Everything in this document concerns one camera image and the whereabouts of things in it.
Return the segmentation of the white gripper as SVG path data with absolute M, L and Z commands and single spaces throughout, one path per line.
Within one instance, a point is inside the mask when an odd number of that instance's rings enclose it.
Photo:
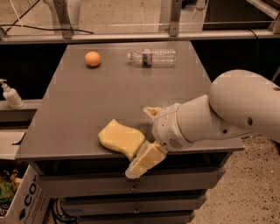
M 145 107 L 143 109 L 143 112 L 154 120 L 152 135 L 156 142 L 145 141 L 141 145 L 125 171 L 128 179 L 138 179 L 161 163 L 166 158 L 167 151 L 183 151 L 193 145 L 185 139 L 179 128 L 177 119 L 179 106 L 179 103 L 175 103 L 166 108 Z

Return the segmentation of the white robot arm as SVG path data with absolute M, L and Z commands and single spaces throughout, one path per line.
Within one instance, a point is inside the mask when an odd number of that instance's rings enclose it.
M 137 179 L 170 151 L 184 151 L 203 140 L 257 133 L 280 142 L 280 87 L 257 73 L 231 70 L 218 76 L 208 94 L 169 107 L 147 108 L 154 143 L 144 143 L 125 176 Z

